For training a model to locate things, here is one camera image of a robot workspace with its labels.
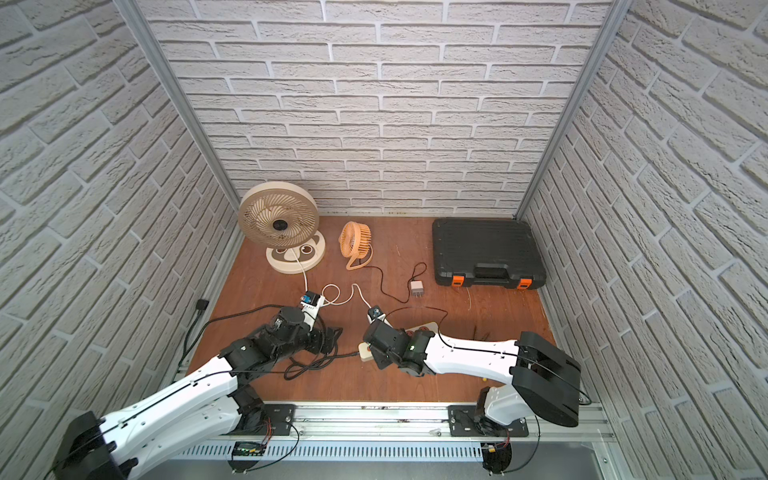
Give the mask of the beige red power strip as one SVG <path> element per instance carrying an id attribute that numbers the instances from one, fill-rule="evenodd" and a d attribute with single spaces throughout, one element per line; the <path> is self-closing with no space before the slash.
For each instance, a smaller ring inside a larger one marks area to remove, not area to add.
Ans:
<path id="1" fill-rule="evenodd" d="M 412 329 L 399 329 L 376 320 L 366 330 L 363 341 L 379 363 L 424 362 L 427 346 L 437 335 L 434 322 Z"/>

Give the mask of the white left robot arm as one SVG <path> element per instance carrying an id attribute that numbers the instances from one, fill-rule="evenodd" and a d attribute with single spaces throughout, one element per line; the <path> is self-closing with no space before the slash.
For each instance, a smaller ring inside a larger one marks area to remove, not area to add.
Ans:
<path id="1" fill-rule="evenodd" d="M 258 429 L 263 402 L 253 381 L 300 352 L 333 352 L 342 331 L 316 308 L 284 307 L 181 380 L 102 417 L 67 427 L 52 463 L 57 479 L 138 479 L 183 450 L 236 430 Z"/>

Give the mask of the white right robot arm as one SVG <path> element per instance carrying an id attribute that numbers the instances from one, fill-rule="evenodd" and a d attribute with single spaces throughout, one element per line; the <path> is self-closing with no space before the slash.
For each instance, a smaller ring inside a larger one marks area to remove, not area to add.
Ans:
<path id="1" fill-rule="evenodd" d="M 579 424 L 581 365 L 534 332 L 482 342 L 374 320 L 363 341 L 381 370 L 395 365 L 414 377 L 460 374 L 498 382 L 480 395 L 480 415 L 497 425 L 528 415 L 566 428 Z"/>

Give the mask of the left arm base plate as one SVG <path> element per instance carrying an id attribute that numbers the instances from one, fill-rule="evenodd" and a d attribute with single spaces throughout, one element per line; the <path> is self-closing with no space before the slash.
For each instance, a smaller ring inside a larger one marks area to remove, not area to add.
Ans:
<path id="1" fill-rule="evenodd" d="M 230 435 L 289 436 L 296 411 L 292 403 L 267 403 L 243 414 Z"/>

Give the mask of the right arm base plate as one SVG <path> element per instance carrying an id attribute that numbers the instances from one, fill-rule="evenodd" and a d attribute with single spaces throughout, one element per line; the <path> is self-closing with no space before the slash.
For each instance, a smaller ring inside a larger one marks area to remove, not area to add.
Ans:
<path id="1" fill-rule="evenodd" d="M 529 436 L 528 427 L 521 420 L 516 420 L 509 426 L 501 426 L 476 413 L 474 406 L 449 405 L 447 413 L 452 437 L 525 438 Z"/>

